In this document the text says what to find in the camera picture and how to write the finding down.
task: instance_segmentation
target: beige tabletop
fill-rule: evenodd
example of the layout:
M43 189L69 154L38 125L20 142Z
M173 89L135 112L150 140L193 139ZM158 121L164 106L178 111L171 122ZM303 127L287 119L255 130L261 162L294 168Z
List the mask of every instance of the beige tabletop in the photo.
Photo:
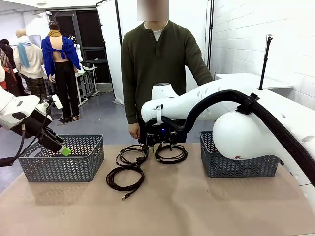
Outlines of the beige tabletop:
M124 193L109 188L105 178L125 147L105 146L105 161L90 183L28 183L24 174L19 176L0 195L0 236L315 233L311 208L282 166L274 178L210 179L200 160L200 144L186 144L188 159L178 165L160 164L151 153L142 166L145 182L122 201ZM131 184L138 178L126 171L115 180Z

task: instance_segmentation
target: light blue scarf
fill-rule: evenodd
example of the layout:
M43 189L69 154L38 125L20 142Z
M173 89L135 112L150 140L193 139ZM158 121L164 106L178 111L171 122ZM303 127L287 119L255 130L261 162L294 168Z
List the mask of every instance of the light blue scarf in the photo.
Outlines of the light blue scarf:
M29 63L29 59L28 59L28 56L27 56L26 51L25 51L25 47L31 46L31 45L32 45L32 43L30 41L24 41L24 42L18 43L18 45L17 45L21 65L24 66L25 68L30 67L30 63Z

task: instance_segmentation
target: coiled cable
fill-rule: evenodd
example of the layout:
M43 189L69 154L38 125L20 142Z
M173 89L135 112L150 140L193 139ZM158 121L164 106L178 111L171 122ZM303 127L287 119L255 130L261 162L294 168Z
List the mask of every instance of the coiled cable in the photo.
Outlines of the coiled cable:
M160 155L161 151L166 150L166 149L172 150L173 148L181 150L182 153L177 155L177 156L168 157L168 158L162 157ZM180 163L182 161L185 161L187 159L187 156L188 156L188 153L185 150L185 147L182 146L182 145L179 145L179 144L165 145L165 146L162 146L162 144L160 144L158 149L156 150L156 159L157 159L157 161L159 163L166 164L166 165L177 164L177 163Z
M143 156L136 158L136 162L130 162L124 157L124 154L127 152L130 152L130 151L138 151L138 152L142 153ZM142 171L140 165L142 165L148 159L148 156L149 156L149 146L147 146L147 145L131 145L131 146L126 147L123 150L121 150L120 153L118 154L118 156L116 157L116 163L117 163L117 165L119 165L119 167L113 169L107 175L106 182L107 182L108 186L111 187L112 189L115 189L117 191L122 191L122 192L129 192L122 197L122 200L129 198L131 196L131 194L133 194L135 191L137 191L138 188L143 183L143 181L145 179L145 175L144 175L144 172ZM141 175L141 178L135 184L132 184L132 185L129 185L126 187L121 187L115 183L114 178L115 178L116 174L118 174L119 172L122 172L122 171L126 171L126 170L138 172Z

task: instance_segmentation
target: black pants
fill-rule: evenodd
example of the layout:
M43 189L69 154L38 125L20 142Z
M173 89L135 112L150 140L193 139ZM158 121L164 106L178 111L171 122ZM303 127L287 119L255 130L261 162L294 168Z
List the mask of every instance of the black pants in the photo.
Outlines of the black pants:
M55 65L56 65L55 79L59 99L63 106L62 109L63 117L70 118L72 116L68 95L70 97L72 114L73 116L78 116L80 114L78 106L78 90L75 81L76 77L73 64L69 61L66 61L56 62Z
M18 84L18 88L19 88L21 96L25 96L25 91L24 91L24 86L23 86L23 83L22 83L21 76L19 76L18 72L14 73L14 75L15 75L16 83Z
M140 144L145 144L147 142L148 131L145 128L145 122L141 119L138 120L140 126L140 139L138 140ZM184 125L185 120L179 120L177 122L179 125ZM187 139L187 134L182 132L177 132L176 142L177 143L185 143Z

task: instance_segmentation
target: cable clamp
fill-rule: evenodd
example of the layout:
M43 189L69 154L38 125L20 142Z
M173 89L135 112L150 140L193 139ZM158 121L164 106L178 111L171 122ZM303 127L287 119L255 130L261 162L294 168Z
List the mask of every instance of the cable clamp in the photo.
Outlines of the cable clamp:
M237 107L236 111L245 115L249 115L250 113L252 113L252 104L259 99L260 98L256 94L252 93L244 100L243 104Z
M163 109L163 104L157 105L157 122L163 123L162 121L162 109Z

